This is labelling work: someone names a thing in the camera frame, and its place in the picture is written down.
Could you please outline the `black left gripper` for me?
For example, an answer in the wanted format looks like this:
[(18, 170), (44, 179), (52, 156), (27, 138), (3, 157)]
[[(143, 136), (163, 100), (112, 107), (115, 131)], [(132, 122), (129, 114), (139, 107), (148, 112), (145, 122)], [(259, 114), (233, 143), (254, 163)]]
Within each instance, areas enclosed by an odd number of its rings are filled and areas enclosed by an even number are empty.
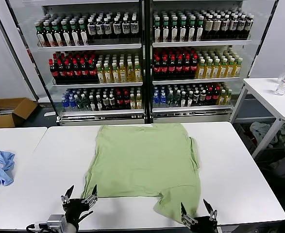
[(90, 204), (95, 204), (98, 200), (97, 185), (94, 186), (91, 195), (86, 199), (70, 199), (73, 189), (74, 185), (61, 196), (61, 202), (67, 223), (78, 225), (84, 218), (93, 213), (90, 210)]

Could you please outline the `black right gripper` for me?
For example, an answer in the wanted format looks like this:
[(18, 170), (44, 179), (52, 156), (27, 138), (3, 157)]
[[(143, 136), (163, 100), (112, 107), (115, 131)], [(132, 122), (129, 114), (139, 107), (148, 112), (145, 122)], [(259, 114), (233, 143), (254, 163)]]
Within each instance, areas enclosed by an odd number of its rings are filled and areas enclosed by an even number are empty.
[(205, 199), (203, 199), (203, 203), (209, 213), (209, 216), (192, 218), (187, 214), (186, 209), (181, 202), (181, 221), (185, 226), (190, 227), (192, 233), (218, 233), (218, 211), (213, 209), (211, 204), (209, 204)]

